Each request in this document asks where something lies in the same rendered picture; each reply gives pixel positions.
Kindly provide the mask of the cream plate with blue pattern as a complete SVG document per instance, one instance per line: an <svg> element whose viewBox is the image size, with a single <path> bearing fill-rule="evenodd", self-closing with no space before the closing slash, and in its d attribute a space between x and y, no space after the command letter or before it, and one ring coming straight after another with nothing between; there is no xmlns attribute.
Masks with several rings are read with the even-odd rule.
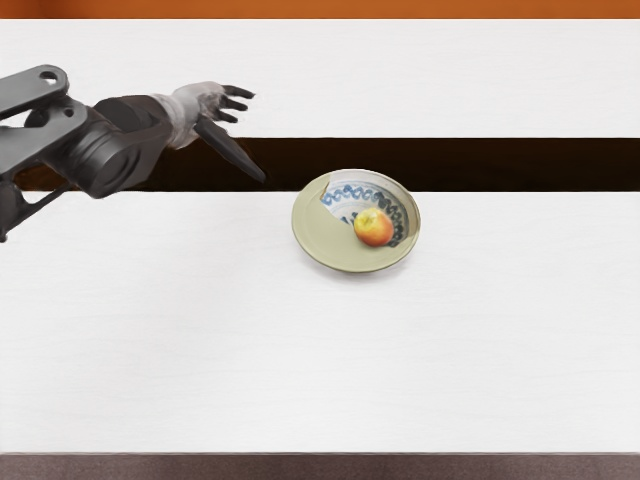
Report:
<svg viewBox="0 0 640 480"><path fill-rule="evenodd" d="M369 246L356 235L360 212L376 208L392 224L389 241ZM406 257L421 228L420 211L411 193L396 180L366 169L323 174L298 194L292 229L301 248L317 262L349 273L390 267Z"/></svg>

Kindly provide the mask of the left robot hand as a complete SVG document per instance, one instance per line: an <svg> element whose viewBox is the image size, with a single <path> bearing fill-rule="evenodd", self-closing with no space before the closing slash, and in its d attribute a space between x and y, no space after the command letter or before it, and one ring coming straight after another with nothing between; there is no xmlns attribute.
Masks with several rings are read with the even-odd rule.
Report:
<svg viewBox="0 0 640 480"><path fill-rule="evenodd" d="M205 81L182 86L170 95L155 95L154 98L166 111L172 125L168 142L170 148L182 149L201 139L227 162L264 183L266 173L218 125L218 122L238 122L228 110L242 112L248 109L246 104L236 101L236 97L250 100L254 96L253 92L241 87Z"/></svg>

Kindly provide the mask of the orange yellow fruit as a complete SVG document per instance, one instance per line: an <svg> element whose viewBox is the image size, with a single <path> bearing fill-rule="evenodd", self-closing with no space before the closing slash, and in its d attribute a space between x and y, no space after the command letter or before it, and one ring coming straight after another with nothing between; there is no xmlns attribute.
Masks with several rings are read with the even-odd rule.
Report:
<svg viewBox="0 0 640 480"><path fill-rule="evenodd" d="M357 238L371 247L388 244L394 235L391 219L378 208L368 208L356 215L354 231Z"/></svg>

